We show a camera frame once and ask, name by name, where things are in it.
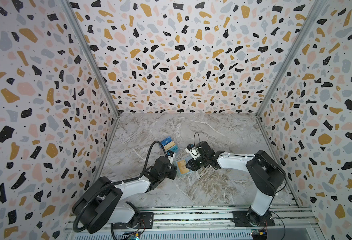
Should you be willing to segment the dark blue credit card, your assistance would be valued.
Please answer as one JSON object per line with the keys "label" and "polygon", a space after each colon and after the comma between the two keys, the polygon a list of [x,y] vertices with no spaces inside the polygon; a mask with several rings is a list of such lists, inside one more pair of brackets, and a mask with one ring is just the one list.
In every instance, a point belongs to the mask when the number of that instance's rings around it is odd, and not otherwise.
{"label": "dark blue credit card", "polygon": [[168,145],[171,142],[172,142],[172,138],[171,137],[167,137],[167,138],[165,138],[164,140],[161,141],[161,145],[163,147],[165,147],[166,145]]}

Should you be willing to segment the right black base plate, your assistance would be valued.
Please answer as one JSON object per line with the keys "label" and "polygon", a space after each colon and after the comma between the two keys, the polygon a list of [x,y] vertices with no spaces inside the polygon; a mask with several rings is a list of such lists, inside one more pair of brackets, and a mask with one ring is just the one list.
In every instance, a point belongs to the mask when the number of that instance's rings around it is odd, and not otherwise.
{"label": "right black base plate", "polygon": [[247,211],[233,211],[232,222],[236,227],[274,227],[275,222],[269,210],[263,216],[252,209]]}

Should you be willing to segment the teal VIP credit card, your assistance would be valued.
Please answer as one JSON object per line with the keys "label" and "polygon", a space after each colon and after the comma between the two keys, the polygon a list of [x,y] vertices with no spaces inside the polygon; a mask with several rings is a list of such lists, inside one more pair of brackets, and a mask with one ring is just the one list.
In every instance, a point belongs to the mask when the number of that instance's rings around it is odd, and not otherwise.
{"label": "teal VIP credit card", "polygon": [[175,152],[176,154],[179,152],[179,147],[178,146],[173,146],[169,150]]}

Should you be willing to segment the aluminium rail frame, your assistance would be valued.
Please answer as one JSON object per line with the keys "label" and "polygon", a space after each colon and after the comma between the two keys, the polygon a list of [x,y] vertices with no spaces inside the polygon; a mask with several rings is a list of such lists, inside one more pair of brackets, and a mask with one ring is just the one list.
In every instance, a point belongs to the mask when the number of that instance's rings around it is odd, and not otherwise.
{"label": "aluminium rail frame", "polygon": [[325,237],[310,208],[275,205],[262,226],[239,224],[242,206],[141,208],[138,226],[103,226],[95,234],[74,233],[71,218],[65,227],[65,240],[122,240],[133,233],[136,240],[323,240]]}

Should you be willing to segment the green card holder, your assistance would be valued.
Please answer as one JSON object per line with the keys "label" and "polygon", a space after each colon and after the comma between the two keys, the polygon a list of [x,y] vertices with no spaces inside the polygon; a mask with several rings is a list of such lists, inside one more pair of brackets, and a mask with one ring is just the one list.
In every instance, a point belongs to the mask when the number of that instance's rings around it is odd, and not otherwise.
{"label": "green card holder", "polygon": [[190,170],[187,168],[187,163],[190,160],[194,160],[191,156],[188,156],[185,159],[180,159],[180,160],[174,160],[173,165],[177,167],[177,177],[181,178],[183,176],[190,175],[194,173],[195,171]]}

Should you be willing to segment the gold card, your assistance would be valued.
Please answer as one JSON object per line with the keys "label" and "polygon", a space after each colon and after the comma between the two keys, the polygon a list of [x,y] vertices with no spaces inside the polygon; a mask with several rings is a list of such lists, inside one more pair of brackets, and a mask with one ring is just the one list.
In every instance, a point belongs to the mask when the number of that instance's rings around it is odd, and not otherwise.
{"label": "gold card", "polygon": [[184,176],[191,172],[191,170],[186,167],[186,164],[187,164],[186,160],[179,160],[175,162],[178,176]]}

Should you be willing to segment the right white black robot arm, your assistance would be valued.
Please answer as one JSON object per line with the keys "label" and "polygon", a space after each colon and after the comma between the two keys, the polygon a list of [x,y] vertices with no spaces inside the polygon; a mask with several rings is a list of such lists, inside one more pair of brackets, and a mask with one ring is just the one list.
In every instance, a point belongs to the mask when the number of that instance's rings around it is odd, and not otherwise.
{"label": "right white black robot arm", "polygon": [[185,150],[192,157],[186,164],[189,170],[196,172],[203,167],[212,167],[249,173],[258,189],[248,211],[249,219],[254,225],[258,225],[268,217],[272,200],[285,181],[286,173],[267,152],[258,151],[248,155],[216,152],[205,141],[196,146],[189,144]]}

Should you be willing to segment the beige credit card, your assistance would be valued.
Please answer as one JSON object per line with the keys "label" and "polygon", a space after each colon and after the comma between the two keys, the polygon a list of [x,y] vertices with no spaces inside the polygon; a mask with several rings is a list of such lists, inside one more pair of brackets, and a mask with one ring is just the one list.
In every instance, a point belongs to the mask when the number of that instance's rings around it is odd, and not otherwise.
{"label": "beige credit card", "polygon": [[166,151],[173,151],[174,152],[176,148],[177,148],[177,145],[175,144],[174,141],[171,141],[164,146],[164,149]]}

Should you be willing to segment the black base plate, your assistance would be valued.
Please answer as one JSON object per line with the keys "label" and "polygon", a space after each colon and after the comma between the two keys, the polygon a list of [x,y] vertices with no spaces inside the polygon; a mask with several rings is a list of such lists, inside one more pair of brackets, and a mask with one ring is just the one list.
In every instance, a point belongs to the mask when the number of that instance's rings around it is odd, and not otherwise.
{"label": "black base plate", "polygon": [[153,223],[154,223],[154,213],[144,212],[140,214],[135,214],[133,218],[126,224],[124,223],[113,224],[113,229],[126,230],[126,231],[146,230],[146,229],[152,229]]}
{"label": "black base plate", "polygon": [[233,211],[232,222],[236,227],[274,227],[275,222],[269,210],[263,216],[252,209],[247,211]]}

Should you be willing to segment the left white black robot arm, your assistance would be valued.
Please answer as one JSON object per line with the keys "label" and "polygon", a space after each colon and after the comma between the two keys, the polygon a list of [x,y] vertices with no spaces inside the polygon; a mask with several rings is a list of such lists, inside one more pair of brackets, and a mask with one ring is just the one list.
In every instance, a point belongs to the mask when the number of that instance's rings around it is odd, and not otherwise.
{"label": "left white black robot arm", "polygon": [[72,207],[76,216],[73,231],[86,230],[93,234],[108,224],[114,229],[140,228],[146,220],[141,218],[140,210],[126,199],[150,192],[165,179],[174,180],[176,176],[177,167],[169,158],[161,156],[138,177],[117,182],[107,177],[98,178]]}

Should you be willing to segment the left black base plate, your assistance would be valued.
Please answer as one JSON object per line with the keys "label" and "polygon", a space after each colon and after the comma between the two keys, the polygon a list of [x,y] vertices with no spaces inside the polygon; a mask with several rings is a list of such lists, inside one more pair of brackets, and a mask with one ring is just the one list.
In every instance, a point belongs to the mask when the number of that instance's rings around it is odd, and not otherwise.
{"label": "left black base plate", "polygon": [[146,230],[146,229],[152,229],[153,223],[154,223],[154,213],[144,212],[140,214],[135,214],[133,218],[126,224],[124,223],[113,224],[113,229],[126,230],[126,231]]}

